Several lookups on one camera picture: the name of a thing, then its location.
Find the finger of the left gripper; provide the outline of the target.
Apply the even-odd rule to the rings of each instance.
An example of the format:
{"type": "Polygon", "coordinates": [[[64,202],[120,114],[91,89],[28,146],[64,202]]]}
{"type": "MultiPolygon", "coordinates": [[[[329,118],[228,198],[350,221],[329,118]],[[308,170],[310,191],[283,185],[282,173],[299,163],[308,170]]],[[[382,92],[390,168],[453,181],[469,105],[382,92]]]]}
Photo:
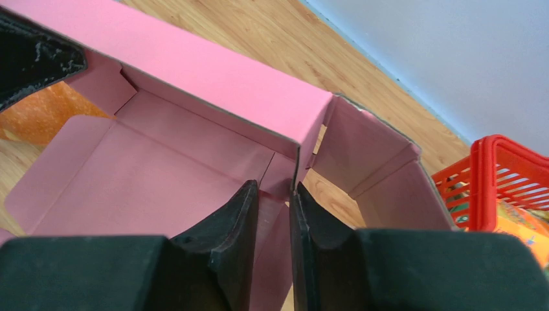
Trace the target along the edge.
{"type": "Polygon", "coordinates": [[[1,111],[87,68],[79,45],[1,9],[1,111]]]}

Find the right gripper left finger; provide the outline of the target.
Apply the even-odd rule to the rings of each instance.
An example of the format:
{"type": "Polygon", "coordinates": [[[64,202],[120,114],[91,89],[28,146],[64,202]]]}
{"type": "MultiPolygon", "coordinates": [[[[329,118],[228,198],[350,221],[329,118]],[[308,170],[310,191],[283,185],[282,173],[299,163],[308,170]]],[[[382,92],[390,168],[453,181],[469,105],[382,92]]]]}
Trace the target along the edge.
{"type": "Polygon", "coordinates": [[[2,310],[247,310],[258,184],[167,238],[39,236],[1,246],[2,310]]]}

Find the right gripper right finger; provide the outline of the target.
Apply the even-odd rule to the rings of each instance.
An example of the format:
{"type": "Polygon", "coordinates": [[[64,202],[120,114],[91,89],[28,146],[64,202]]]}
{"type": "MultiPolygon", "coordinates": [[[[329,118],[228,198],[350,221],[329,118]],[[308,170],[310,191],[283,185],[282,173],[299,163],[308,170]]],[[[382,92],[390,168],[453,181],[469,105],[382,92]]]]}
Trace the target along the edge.
{"type": "Polygon", "coordinates": [[[548,309],[548,279],[514,236],[352,229],[303,184],[289,210],[295,310],[548,309]]]}

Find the pink paper box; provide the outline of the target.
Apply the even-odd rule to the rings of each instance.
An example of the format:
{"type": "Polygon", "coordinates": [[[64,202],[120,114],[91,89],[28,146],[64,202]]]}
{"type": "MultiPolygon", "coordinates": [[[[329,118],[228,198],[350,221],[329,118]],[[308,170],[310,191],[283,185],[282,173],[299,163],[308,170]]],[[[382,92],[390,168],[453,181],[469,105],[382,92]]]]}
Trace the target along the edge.
{"type": "Polygon", "coordinates": [[[361,105],[114,1],[2,1],[68,40],[68,84],[108,114],[71,117],[5,200],[30,235],[174,236],[260,186],[251,310],[291,287],[293,187],[313,169],[368,227],[452,229],[404,134],[361,105]]]}

